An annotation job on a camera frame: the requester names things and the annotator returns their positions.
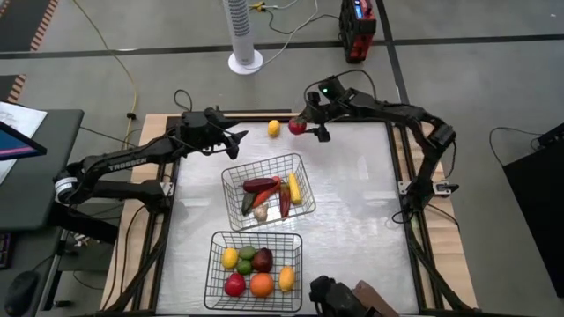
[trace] paper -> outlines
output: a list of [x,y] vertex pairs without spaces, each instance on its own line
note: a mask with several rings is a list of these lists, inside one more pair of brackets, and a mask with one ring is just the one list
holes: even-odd
[[[35,134],[46,115],[45,111],[0,102],[0,122],[11,126],[19,133],[30,138]],[[0,161],[0,184],[2,184],[16,161],[16,159]]]

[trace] yellow cable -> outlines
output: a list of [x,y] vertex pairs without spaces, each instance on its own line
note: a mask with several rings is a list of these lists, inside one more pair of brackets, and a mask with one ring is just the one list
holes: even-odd
[[[131,107],[131,113],[135,113],[135,111],[137,110],[137,86],[135,85],[135,81],[133,80],[133,77],[131,76],[130,72],[127,70],[127,68],[125,67],[125,65],[122,63],[122,61],[119,59],[119,57],[117,57],[116,54],[114,54],[114,51],[112,51],[109,47],[108,44],[106,43],[106,40],[104,40],[104,37],[102,36],[102,33],[100,32],[100,30],[98,29],[98,27],[96,27],[96,25],[94,24],[94,22],[92,22],[92,20],[90,19],[90,17],[88,16],[88,14],[86,14],[86,11],[84,9],[82,9],[82,7],[80,6],[80,4],[78,4],[77,0],[72,0],[72,2],[82,11],[82,13],[85,15],[85,17],[88,19],[88,22],[90,22],[90,24],[92,25],[92,27],[94,28],[94,30],[96,30],[96,33],[98,34],[98,36],[100,36],[100,40],[102,40],[102,43],[104,44],[104,47],[106,48],[106,50],[108,51],[109,54],[111,54],[118,63],[120,63],[120,65],[123,68],[123,71],[125,71],[125,73],[127,74],[127,77],[130,78],[130,82],[131,85],[133,86],[133,107]],[[122,150],[126,147],[125,144],[127,144],[130,141],[130,136],[131,136],[131,122],[132,119],[129,118],[128,123],[127,123],[127,131],[125,132],[125,138],[123,139],[124,142],[122,144]]]

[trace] plastic fruit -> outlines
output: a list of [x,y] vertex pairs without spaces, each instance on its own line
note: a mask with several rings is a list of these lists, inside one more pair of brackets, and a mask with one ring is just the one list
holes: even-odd
[[272,269],[272,251],[266,247],[258,250],[253,258],[253,269],[263,273],[270,272]]
[[278,120],[271,120],[268,122],[268,135],[276,137],[280,134],[280,122]]
[[293,269],[290,267],[284,267],[280,270],[280,276],[278,278],[278,286],[282,291],[291,291],[293,288],[293,283],[295,282],[295,274]]
[[253,256],[255,256],[256,250],[253,246],[246,246],[242,247],[239,250],[239,257],[243,260],[253,260]]
[[274,291],[274,280],[268,273],[258,273],[250,279],[250,292],[256,297],[265,298]]
[[288,129],[290,130],[290,132],[292,132],[293,135],[296,136],[306,132],[307,128],[308,123],[305,119],[299,116],[290,119],[290,123],[288,123]]
[[237,265],[237,250],[228,247],[221,255],[221,265],[226,269],[234,269]]
[[233,273],[227,280],[225,291],[229,296],[241,296],[245,291],[245,278],[241,274]]
[[243,260],[237,264],[237,272],[241,275],[249,275],[253,271],[253,266],[249,260]]

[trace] wire basket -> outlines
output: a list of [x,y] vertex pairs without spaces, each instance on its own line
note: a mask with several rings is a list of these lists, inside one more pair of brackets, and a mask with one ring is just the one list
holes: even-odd
[[[253,246],[256,250],[266,247],[272,251],[274,291],[267,298],[257,298],[249,290],[250,279],[255,271],[245,276],[246,289],[240,297],[230,297],[224,291],[226,280],[236,272],[221,265],[221,255],[228,247],[239,250]],[[215,232],[211,237],[210,260],[205,279],[204,305],[214,310],[255,312],[291,312],[301,308],[301,236],[294,233]],[[295,282],[291,291],[282,292],[278,287],[279,272],[285,266],[292,267]]]
[[278,176],[288,182],[288,175],[294,172],[301,192],[301,205],[290,204],[288,217],[296,217],[315,210],[315,199],[309,185],[308,175],[303,166],[300,155],[296,153],[269,158],[255,163],[228,168],[221,174],[223,180],[223,191],[226,197],[227,214],[231,229],[240,231],[267,225],[282,220],[280,216],[280,202],[278,194],[268,199],[269,209],[266,221],[259,223],[253,213],[247,216],[241,213],[242,200],[245,195],[242,184],[246,180],[257,178],[271,178]]

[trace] red chili pepper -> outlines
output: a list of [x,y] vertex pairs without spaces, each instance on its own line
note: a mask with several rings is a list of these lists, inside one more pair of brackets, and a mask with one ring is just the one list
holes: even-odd
[[274,176],[272,177],[272,179],[277,182],[276,186],[271,189],[264,190],[264,192],[258,194],[255,198],[255,202],[253,203],[253,208],[256,208],[262,203],[266,202],[268,197],[272,196],[272,194],[276,193],[280,189],[280,178],[278,176]]
[[280,184],[280,216],[288,217],[290,213],[290,186],[286,183]]

